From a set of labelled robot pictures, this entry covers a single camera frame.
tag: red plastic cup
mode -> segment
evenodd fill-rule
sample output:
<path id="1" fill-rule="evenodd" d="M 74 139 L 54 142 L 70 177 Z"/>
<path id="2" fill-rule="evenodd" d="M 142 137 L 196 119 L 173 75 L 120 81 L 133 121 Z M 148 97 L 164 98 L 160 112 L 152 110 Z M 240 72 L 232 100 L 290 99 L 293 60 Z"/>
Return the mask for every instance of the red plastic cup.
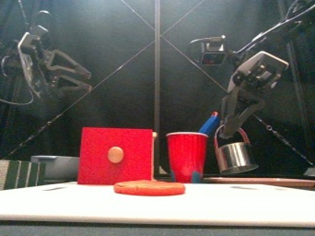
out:
<path id="1" fill-rule="evenodd" d="M 165 135 L 173 182 L 200 183 L 208 136 L 197 132 Z"/>

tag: black curtain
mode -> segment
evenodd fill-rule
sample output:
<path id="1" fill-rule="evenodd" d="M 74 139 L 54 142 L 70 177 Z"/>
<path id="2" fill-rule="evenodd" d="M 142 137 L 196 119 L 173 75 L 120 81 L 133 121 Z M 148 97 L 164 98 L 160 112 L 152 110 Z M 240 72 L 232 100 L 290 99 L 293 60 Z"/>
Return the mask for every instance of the black curtain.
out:
<path id="1" fill-rule="evenodd" d="M 212 112 L 220 110 L 234 69 L 228 61 L 220 66 L 201 66 L 198 69 L 186 58 L 188 43 L 225 35 L 229 49 L 237 51 L 281 19 L 277 3 L 274 0 L 160 0 L 160 150 L 154 158 L 158 158 L 165 171 L 165 134 L 197 131 Z M 50 13 L 50 18 L 38 18 L 36 23 L 49 30 L 52 49 L 66 53 L 90 72 L 86 83 L 93 90 L 88 94 L 66 93 L 58 100 L 34 98 L 26 106 L 1 103 L 1 157 L 15 148 L 7 155 L 9 159 L 29 159 L 32 155 L 78 157 L 82 127 L 156 127 L 154 4 L 154 0 L 24 2 L 28 23 L 32 23 L 37 11 Z M 3 56 L 7 44 L 22 37 L 25 25 L 17 1 L 3 1 L 0 7 Z M 292 43 L 298 83 L 288 70 L 265 97 L 265 107 L 257 116 L 313 160 L 309 156 L 315 138 L 313 30 L 301 34 Z M 290 58 L 286 47 L 273 53 L 282 60 Z M 0 83 L 2 98 L 29 99 L 22 77 L 1 75 Z M 244 130 L 260 165 L 253 174 L 301 174 L 305 171 L 305 161 L 254 117 L 244 123 Z M 205 172 L 218 172 L 212 136 Z"/>

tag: silver pail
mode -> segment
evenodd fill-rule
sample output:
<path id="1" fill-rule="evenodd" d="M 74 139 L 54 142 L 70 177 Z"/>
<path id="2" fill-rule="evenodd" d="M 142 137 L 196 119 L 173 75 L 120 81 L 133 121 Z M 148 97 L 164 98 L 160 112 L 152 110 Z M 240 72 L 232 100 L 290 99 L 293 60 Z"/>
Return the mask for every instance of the silver pail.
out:
<path id="1" fill-rule="evenodd" d="M 217 128 L 213 136 L 213 148 L 220 172 L 232 174 L 252 171 L 258 165 L 252 157 L 249 140 L 244 130 L 241 128 L 237 130 L 244 142 L 230 143 L 218 147 L 216 135 L 221 127 L 222 125 Z"/>

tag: red box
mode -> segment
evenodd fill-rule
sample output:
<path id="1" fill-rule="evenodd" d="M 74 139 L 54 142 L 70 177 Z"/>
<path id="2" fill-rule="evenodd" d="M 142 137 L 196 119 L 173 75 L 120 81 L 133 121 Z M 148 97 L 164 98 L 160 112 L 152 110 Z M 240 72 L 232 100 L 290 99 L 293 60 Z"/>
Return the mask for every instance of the red box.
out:
<path id="1" fill-rule="evenodd" d="M 85 127 L 77 183 L 136 180 L 152 180 L 152 130 Z"/>

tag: white table surface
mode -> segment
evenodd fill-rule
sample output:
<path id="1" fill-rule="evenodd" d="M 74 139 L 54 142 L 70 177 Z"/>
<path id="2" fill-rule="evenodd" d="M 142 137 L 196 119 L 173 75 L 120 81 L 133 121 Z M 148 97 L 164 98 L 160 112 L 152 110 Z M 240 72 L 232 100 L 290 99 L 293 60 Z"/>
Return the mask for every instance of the white table surface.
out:
<path id="1" fill-rule="evenodd" d="M 58 183 L 0 191 L 0 220 L 315 227 L 315 192 L 261 184 L 186 184 L 184 195 L 120 195 Z"/>

